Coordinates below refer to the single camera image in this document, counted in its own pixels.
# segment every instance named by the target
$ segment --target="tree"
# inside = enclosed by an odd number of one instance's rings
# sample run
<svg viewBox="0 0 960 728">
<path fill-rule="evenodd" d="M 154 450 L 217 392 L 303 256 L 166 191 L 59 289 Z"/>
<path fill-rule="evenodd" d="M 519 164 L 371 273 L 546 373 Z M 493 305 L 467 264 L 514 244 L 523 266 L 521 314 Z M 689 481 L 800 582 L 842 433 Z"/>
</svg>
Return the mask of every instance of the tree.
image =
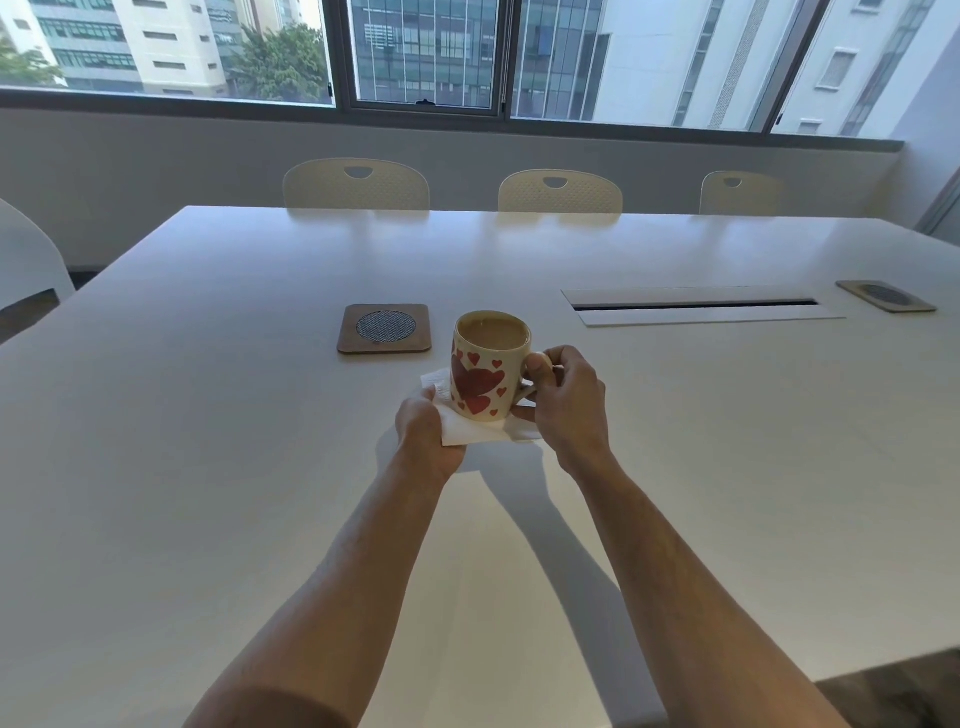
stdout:
<svg viewBox="0 0 960 728">
<path fill-rule="evenodd" d="M 8 38 L 0 36 L 0 85 L 53 85 L 63 72 L 39 51 L 17 53 Z"/>
<path fill-rule="evenodd" d="M 244 28 L 244 34 L 231 67 L 237 95 L 265 101 L 329 103 L 320 31 L 301 23 L 263 36 Z"/>
</svg>

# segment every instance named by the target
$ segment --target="coffee mug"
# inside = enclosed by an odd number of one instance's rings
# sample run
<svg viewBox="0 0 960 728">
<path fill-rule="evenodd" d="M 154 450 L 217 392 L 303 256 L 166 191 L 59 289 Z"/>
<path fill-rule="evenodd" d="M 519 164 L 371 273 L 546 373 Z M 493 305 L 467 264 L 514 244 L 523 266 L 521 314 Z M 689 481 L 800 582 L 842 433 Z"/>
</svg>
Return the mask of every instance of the coffee mug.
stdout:
<svg viewBox="0 0 960 728">
<path fill-rule="evenodd" d="M 510 408 L 533 394 L 523 386 L 523 360 L 530 353 L 530 329 L 500 311 L 472 311 L 453 329 L 450 395 L 464 417 L 478 422 L 506 419 Z"/>
</svg>

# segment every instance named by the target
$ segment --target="coffee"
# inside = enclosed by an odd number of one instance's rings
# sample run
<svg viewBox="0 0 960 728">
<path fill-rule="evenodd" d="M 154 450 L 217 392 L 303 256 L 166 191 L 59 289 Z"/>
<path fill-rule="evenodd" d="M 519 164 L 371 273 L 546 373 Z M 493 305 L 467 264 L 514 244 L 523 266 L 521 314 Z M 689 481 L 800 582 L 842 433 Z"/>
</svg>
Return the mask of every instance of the coffee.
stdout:
<svg viewBox="0 0 960 728">
<path fill-rule="evenodd" d="M 498 352 L 519 349 L 527 343 L 527 329 L 519 321 L 477 319 L 460 324 L 460 335 L 476 347 Z"/>
</svg>

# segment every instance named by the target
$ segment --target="napkin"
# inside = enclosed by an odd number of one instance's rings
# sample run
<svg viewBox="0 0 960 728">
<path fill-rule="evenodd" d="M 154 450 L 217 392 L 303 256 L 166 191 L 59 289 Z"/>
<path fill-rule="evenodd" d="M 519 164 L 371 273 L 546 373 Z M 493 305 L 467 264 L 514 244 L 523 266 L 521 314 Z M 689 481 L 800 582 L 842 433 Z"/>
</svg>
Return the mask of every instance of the napkin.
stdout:
<svg viewBox="0 0 960 728">
<path fill-rule="evenodd" d="M 520 443 L 541 439 L 536 425 L 513 415 L 495 423 L 478 423 L 460 415 L 453 408 L 453 398 L 450 396 L 449 369 L 423 375 L 420 383 L 424 387 L 433 384 L 437 388 L 433 404 L 440 412 L 440 421 L 444 426 L 444 445 L 472 445 L 493 440 L 513 440 Z"/>
</svg>

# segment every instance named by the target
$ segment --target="wooden coaster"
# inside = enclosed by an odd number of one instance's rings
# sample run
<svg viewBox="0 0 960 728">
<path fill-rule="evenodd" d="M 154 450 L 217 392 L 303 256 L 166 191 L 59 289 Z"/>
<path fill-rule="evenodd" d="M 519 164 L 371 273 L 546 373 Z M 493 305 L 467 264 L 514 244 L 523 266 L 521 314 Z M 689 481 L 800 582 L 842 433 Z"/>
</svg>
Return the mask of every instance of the wooden coaster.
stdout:
<svg viewBox="0 0 960 728">
<path fill-rule="evenodd" d="M 430 312 L 422 303 L 355 303 L 344 311 L 340 353 L 427 352 Z"/>
</svg>

